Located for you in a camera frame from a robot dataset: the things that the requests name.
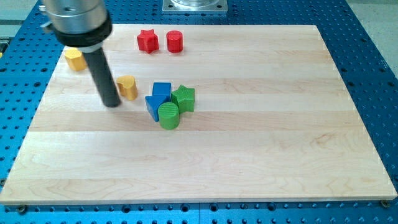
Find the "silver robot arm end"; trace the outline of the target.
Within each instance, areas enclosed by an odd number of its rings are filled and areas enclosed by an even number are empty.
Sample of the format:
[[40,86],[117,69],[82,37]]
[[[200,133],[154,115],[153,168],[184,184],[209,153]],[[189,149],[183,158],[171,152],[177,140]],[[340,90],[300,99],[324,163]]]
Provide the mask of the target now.
[[42,24],[57,40],[84,53],[103,46],[112,31],[109,11],[103,0],[42,0],[39,11],[49,18]]

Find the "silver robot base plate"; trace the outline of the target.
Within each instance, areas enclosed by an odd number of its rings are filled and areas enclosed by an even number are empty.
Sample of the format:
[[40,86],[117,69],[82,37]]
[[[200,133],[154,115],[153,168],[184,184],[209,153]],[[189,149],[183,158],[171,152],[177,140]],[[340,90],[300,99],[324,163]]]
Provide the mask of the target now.
[[163,12],[226,12],[227,0],[163,0]]

